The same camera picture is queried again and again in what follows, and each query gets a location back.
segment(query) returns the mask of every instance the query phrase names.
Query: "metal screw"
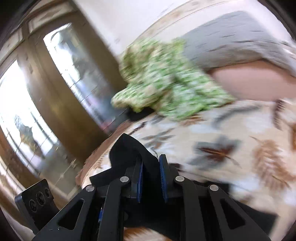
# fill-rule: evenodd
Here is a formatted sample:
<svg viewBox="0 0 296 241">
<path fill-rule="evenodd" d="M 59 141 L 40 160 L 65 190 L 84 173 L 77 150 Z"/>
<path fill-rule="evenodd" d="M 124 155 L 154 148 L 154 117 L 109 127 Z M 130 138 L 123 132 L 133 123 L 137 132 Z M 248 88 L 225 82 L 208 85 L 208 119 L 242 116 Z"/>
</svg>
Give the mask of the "metal screw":
<svg viewBox="0 0 296 241">
<path fill-rule="evenodd" d="M 176 176 L 176 181 L 177 182 L 183 182 L 185 178 L 183 176 Z"/>
<path fill-rule="evenodd" d="M 120 178 L 120 181 L 121 181 L 122 183 L 126 183 L 126 182 L 129 181 L 129 178 L 126 177 L 126 176 L 123 176 L 123 177 Z"/>
<path fill-rule="evenodd" d="M 87 192 L 92 192 L 92 191 L 94 190 L 94 186 L 93 186 L 93 185 L 88 185 L 88 186 L 85 188 L 85 190 L 86 190 Z"/>
<path fill-rule="evenodd" d="M 217 185 L 211 185 L 211 186 L 210 186 L 210 189 L 211 189 L 212 191 L 218 191 L 219 187 L 218 187 Z"/>
</svg>

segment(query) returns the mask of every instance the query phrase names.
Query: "leaf-patterned bedsheet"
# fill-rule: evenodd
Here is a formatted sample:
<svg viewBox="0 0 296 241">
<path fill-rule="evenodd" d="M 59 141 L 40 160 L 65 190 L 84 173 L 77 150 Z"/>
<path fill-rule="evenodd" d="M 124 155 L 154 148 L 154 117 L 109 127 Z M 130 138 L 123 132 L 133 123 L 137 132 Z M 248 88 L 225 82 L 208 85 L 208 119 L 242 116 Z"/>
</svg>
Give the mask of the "leaf-patterned bedsheet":
<svg viewBox="0 0 296 241">
<path fill-rule="evenodd" d="M 278 215 L 271 232 L 281 240 L 296 219 L 296 100 L 236 101 L 173 122 L 152 114 L 125 133 L 153 155 L 166 154 L 181 175 L 230 183 L 230 195 Z M 110 168 L 112 145 L 89 170 Z"/>
</svg>

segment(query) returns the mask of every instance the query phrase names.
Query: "triangular cutout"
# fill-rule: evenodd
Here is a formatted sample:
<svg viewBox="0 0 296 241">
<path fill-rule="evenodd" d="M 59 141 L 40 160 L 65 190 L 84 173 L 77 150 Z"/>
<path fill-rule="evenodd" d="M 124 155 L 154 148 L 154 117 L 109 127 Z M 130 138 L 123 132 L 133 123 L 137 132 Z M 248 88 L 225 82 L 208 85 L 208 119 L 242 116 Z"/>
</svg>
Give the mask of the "triangular cutout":
<svg viewBox="0 0 296 241">
<path fill-rule="evenodd" d="M 230 229 L 236 229 L 245 225 L 244 219 L 230 206 L 228 202 L 225 201 L 225 199 L 221 199 L 220 203 Z"/>
<path fill-rule="evenodd" d="M 83 203 L 83 199 L 80 199 L 77 203 L 75 203 L 75 205 L 59 220 L 58 225 L 68 230 L 73 230 L 75 228 Z"/>
</svg>

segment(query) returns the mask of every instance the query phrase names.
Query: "gray pillow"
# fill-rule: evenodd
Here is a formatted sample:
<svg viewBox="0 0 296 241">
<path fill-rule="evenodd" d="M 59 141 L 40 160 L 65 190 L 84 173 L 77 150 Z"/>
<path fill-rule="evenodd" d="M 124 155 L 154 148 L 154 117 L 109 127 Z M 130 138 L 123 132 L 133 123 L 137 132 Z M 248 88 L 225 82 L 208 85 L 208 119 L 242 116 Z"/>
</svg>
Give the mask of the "gray pillow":
<svg viewBox="0 0 296 241">
<path fill-rule="evenodd" d="M 204 70 L 267 59 L 296 76 L 296 60 L 244 11 L 225 14 L 181 37 L 185 56 Z"/>
</svg>

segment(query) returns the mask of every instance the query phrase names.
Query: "pink fabric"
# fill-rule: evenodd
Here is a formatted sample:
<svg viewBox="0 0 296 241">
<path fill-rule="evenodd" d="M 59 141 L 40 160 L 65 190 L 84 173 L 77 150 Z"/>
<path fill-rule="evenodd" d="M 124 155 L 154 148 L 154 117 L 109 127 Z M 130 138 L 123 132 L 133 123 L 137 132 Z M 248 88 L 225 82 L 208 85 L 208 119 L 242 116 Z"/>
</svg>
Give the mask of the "pink fabric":
<svg viewBox="0 0 296 241">
<path fill-rule="evenodd" d="M 273 101 L 296 97 L 296 78 L 267 61 L 216 68 L 209 74 L 238 99 Z"/>
</svg>

